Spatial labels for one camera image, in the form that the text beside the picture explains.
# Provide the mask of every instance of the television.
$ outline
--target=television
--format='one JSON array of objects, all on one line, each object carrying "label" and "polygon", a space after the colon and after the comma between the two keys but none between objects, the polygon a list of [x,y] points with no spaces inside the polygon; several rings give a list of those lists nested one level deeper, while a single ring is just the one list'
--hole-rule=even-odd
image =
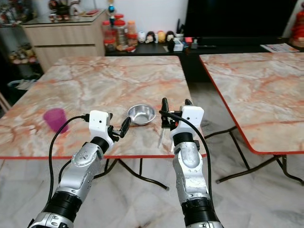
[{"label": "television", "polygon": [[189,0],[184,33],[201,44],[280,39],[296,0]]}]

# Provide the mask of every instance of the marble tabletop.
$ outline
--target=marble tabletop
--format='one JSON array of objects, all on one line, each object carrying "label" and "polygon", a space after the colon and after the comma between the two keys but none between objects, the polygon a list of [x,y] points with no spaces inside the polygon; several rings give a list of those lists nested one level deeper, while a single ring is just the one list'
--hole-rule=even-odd
[{"label": "marble tabletop", "polygon": [[[186,98],[191,99],[178,57],[63,58],[0,119],[0,158],[46,158],[55,134],[42,117],[49,109],[63,108],[67,118],[91,110],[111,112],[111,125],[119,129],[136,104],[153,106],[157,116],[146,126],[130,126],[105,157],[173,157],[169,130],[158,148],[163,97],[170,110],[179,110]],[[70,158],[89,139],[88,123],[74,120],[58,136],[53,157]]]},{"label": "marble tabletop", "polygon": [[253,153],[304,153],[304,53],[201,55]]}]

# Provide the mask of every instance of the tile floor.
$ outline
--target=tile floor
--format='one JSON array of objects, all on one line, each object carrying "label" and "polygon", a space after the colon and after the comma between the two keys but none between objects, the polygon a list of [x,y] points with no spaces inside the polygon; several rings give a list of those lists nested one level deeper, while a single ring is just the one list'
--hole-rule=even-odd
[{"label": "tile floor", "polygon": [[[205,134],[234,125],[212,84],[189,84],[189,88],[194,104],[205,109]],[[238,131],[234,133],[249,165],[271,157],[252,154]],[[228,134],[214,136],[208,144],[214,203],[225,228],[304,227],[304,187],[286,178],[276,163],[216,184],[219,177],[243,171],[245,166]],[[124,161],[134,170],[139,169],[139,160]],[[54,161],[56,177],[65,162]],[[304,155],[289,156],[290,173],[303,179],[303,163]],[[77,214],[75,228],[184,228],[172,160],[143,160],[143,175],[163,182],[170,190],[136,179],[118,164],[110,174],[94,182]],[[47,161],[0,160],[0,227],[27,227],[43,209],[48,185]]]}]

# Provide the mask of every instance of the metal bowl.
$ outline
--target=metal bowl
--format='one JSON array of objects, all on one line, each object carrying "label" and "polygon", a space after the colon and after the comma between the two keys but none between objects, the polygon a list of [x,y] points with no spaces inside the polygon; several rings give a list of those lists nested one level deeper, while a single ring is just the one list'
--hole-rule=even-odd
[{"label": "metal bowl", "polygon": [[131,117],[132,123],[143,126],[151,122],[156,114],[151,106],[138,104],[128,110],[128,116]]}]

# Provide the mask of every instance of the plastic cup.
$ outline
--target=plastic cup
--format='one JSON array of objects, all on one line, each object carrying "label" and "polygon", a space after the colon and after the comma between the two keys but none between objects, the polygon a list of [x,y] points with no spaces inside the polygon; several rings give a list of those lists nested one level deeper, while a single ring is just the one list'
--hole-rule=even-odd
[{"label": "plastic cup", "polygon": [[[57,132],[61,126],[67,121],[65,111],[62,108],[53,108],[46,111],[43,115],[43,119],[47,122],[49,127]],[[65,126],[60,133],[64,133],[68,130],[68,125]]]}]

